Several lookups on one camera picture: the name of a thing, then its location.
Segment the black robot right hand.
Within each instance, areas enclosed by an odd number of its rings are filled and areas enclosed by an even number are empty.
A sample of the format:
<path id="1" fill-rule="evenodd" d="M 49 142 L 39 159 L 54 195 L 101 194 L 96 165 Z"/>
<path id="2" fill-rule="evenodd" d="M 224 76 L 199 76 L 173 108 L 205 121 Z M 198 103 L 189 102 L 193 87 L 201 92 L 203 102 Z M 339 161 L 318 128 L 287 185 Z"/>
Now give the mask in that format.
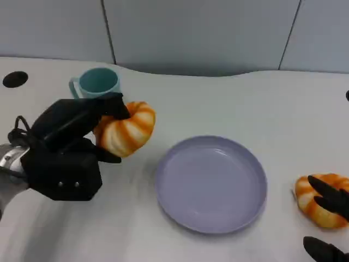
<path id="1" fill-rule="evenodd" d="M 337 190 L 314 176 L 308 176 L 308 182 L 319 193 L 315 202 L 325 210 L 340 215 L 348 220 L 348 192 Z M 343 252 L 330 243 L 315 237 L 303 237 L 303 246 L 309 256 L 316 262 L 348 262 L 348 253 Z"/>

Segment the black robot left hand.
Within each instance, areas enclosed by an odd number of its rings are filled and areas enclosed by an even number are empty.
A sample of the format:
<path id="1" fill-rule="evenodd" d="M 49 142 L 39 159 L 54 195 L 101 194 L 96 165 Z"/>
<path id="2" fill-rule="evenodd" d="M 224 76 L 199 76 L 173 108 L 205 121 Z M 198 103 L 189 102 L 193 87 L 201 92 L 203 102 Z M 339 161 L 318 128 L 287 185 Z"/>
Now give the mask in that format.
<path id="1" fill-rule="evenodd" d="M 85 138 L 103 116 L 110 116 L 113 120 L 130 117 L 122 93 L 112 92 L 97 98 L 59 99 L 34 121 L 31 133 L 42 148 L 52 153 L 92 154 L 100 162 L 120 163 L 120 156 Z"/>

